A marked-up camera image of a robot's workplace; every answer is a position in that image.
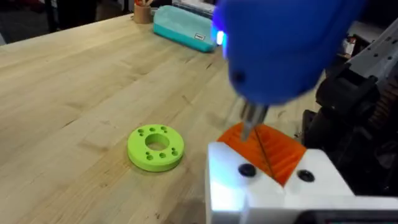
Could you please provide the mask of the white orange left gripper right finger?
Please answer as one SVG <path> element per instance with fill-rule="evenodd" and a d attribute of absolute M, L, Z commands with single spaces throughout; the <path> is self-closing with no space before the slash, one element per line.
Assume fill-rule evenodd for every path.
<path fill-rule="evenodd" d="M 284 133 L 261 126 L 255 129 L 268 173 L 261 182 L 277 194 L 311 197 L 352 197 L 328 156 L 319 149 L 307 149 Z"/>

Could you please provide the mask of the white orange left gripper left finger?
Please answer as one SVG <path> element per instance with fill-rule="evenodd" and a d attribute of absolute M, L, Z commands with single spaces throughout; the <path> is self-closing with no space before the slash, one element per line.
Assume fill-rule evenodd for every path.
<path fill-rule="evenodd" d="M 239 223 L 248 199 L 265 200 L 284 195 L 272 178 L 258 135 L 241 140 L 243 124 L 228 128 L 208 145 L 205 174 L 207 223 Z"/>

